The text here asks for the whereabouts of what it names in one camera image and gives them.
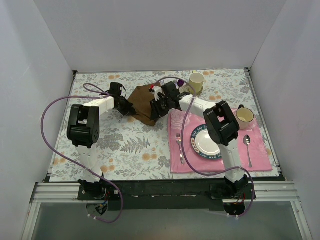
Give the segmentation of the brown cloth napkin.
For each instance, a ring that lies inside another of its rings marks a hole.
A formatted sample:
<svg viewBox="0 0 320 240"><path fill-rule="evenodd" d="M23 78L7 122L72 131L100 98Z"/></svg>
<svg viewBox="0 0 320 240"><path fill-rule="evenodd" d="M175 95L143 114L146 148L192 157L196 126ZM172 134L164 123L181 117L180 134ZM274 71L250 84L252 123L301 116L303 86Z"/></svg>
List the brown cloth napkin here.
<svg viewBox="0 0 320 240"><path fill-rule="evenodd" d="M152 108L150 101L155 98L154 94L149 92L150 86L150 84L137 86L129 96L128 101L133 104L136 111L133 117L147 126L154 127L157 121L151 120Z"/></svg>

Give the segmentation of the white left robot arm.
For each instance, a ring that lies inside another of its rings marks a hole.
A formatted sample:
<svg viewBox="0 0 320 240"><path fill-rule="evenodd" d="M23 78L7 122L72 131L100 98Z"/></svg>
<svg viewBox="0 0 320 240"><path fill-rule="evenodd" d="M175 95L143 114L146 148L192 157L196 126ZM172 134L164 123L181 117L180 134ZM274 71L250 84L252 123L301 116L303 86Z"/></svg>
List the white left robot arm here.
<svg viewBox="0 0 320 240"><path fill-rule="evenodd" d="M95 200L102 200L108 193L105 184L100 179L103 172L98 164L96 143L100 137L100 116L112 109L123 116L133 116L137 112L125 96L121 83L112 82L109 90L102 92L100 98L89 103L71 106L67 126L67 138L75 146L80 164L88 173L78 182L86 194Z"/></svg>

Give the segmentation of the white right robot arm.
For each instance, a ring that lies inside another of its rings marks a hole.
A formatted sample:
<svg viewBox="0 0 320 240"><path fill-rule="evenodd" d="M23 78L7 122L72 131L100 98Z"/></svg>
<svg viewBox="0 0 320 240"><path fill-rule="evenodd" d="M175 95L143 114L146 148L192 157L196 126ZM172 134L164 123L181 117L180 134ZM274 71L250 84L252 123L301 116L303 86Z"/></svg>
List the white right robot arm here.
<svg viewBox="0 0 320 240"><path fill-rule="evenodd" d="M150 101L152 120L164 117L172 109L204 118L209 137L219 147L224 164L225 183L221 190L232 199L242 196L252 177L242 167L238 152L240 126L228 103L208 102L197 98L195 93L181 93L171 81L163 86L153 84L148 91L154 97Z"/></svg>

